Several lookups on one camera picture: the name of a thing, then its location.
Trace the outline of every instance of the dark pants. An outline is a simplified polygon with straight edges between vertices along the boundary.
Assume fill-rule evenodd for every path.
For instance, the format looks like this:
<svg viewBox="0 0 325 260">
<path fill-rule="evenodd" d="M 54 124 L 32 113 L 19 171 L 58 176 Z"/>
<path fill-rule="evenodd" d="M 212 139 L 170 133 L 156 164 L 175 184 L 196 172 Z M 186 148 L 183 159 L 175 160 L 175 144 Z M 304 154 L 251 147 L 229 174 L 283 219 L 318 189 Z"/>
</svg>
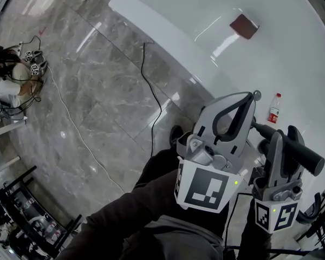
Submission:
<svg viewBox="0 0 325 260">
<path fill-rule="evenodd" d="M 140 179 L 137 181 L 136 186 L 139 187 L 138 185 L 140 184 L 145 185 L 166 173 L 176 170 L 179 165 L 177 156 L 178 155 L 174 149 L 167 149 L 162 150 L 157 155 L 151 157 L 146 164 Z M 166 213 L 166 215 L 196 224 L 221 237 L 224 232 L 228 213 L 229 203 L 219 214 L 193 208 L 184 210 L 176 204 L 170 212 Z"/>
</svg>

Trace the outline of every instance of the red bottle label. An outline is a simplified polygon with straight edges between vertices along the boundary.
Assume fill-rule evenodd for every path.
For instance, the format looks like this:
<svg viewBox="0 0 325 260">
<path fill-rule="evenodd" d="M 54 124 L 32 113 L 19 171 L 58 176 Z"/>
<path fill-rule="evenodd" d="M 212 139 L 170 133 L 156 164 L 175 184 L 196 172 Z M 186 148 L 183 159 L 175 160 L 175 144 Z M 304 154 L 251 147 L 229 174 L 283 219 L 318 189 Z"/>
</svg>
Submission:
<svg viewBox="0 0 325 260">
<path fill-rule="evenodd" d="M 267 118 L 267 120 L 272 122 L 273 124 L 276 124 L 279 113 L 280 113 L 280 111 L 277 108 L 271 107 L 270 114 L 269 114 L 269 117 Z"/>
</svg>

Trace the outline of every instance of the hair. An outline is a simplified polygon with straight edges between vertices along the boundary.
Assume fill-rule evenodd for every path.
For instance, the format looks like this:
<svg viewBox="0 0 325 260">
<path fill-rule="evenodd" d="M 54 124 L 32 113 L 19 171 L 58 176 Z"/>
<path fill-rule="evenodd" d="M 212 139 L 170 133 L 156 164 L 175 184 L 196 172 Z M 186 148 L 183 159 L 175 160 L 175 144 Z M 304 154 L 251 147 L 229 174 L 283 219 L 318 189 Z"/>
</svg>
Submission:
<svg viewBox="0 0 325 260">
<path fill-rule="evenodd" d="M 18 63 L 21 61 L 14 50 L 17 47 L 19 46 L 15 45 L 6 49 L 0 47 L 0 77 L 5 77 L 12 72 L 14 64 L 7 66 L 6 63 Z"/>
</svg>

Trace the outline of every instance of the white shirt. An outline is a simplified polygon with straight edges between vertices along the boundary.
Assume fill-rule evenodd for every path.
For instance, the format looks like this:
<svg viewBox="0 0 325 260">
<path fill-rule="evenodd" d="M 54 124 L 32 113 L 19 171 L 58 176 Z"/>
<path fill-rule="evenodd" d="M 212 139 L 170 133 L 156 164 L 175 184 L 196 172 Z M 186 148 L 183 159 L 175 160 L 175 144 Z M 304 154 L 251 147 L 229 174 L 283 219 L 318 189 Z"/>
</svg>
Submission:
<svg viewBox="0 0 325 260">
<path fill-rule="evenodd" d="M 0 77 L 0 100 L 11 104 L 12 95 L 18 95 L 21 91 L 19 84 L 13 83 L 8 77 L 6 80 Z"/>
</svg>

